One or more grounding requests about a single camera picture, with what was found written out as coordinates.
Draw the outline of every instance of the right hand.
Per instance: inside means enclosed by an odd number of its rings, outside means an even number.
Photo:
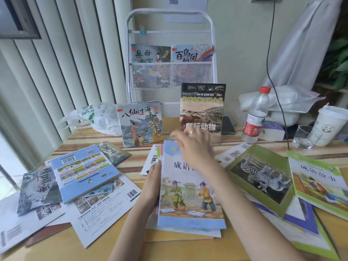
[[[177,137],[176,143],[185,161],[194,169],[201,171],[203,162],[214,161],[214,153],[209,141],[209,132],[200,127],[186,127],[184,131],[175,130],[171,136]]]

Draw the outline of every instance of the glass cup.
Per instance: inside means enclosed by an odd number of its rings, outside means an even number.
[[[300,149],[311,150],[322,137],[322,134],[313,132],[313,127],[308,125],[300,125],[294,136],[294,147]]]

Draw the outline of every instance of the black cable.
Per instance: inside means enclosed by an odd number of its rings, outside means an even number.
[[[287,135],[287,127],[286,127],[286,121],[285,121],[284,111],[283,111],[283,108],[281,107],[281,103],[280,103],[279,98],[278,98],[278,94],[277,94],[277,91],[276,91],[276,87],[274,86],[273,81],[272,81],[272,79],[271,79],[271,77],[270,77],[270,75],[269,75],[269,71],[268,71],[268,57],[269,57],[269,51],[270,51],[270,49],[271,49],[271,40],[272,40],[272,33],[273,33],[273,26],[274,26],[274,16],[275,16],[275,13],[276,13],[276,0],[274,0],[274,4],[273,4],[273,18],[272,18],[271,34],[270,34],[270,36],[269,36],[269,44],[268,44],[268,52],[267,52],[266,69],[267,69],[268,78],[269,78],[270,82],[272,83],[274,92],[275,92],[275,94],[276,94],[279,107],[281,108],[281,113],[283,114],[284,126],[285,126],[286,143],[287,143],[287,148],[288,148],[288,150],[290,150],[289,138],[288,138],[288,135]]]

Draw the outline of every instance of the hand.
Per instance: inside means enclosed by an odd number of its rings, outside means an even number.
[[[146,181],[139,197],[139,200],[143,204],[149,206],[151,211],[155,207],[161,189],[161,169],[162,164],[160,160],[157,164],[150,167],[149,174],[146,177]]]
[[[186,127],[184,131],[176,130],[171,136],[177,137],[176,143],[185,161],[194,169],[201,171],[203,162],[214,161],[214,153],[209,141],[209,132],[200,127]]]

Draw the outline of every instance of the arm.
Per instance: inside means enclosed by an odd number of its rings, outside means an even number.
[[[296,248],[252,205],[213,158],[209,134],[200,128],[175,131],[180,151],[190,166],[211,184],[252,261],[305,260]]]
[[[143,245],[146,223],[159,195],[161,163],[151,166],[140,196],[130,210],[108,261],[138,260]]]

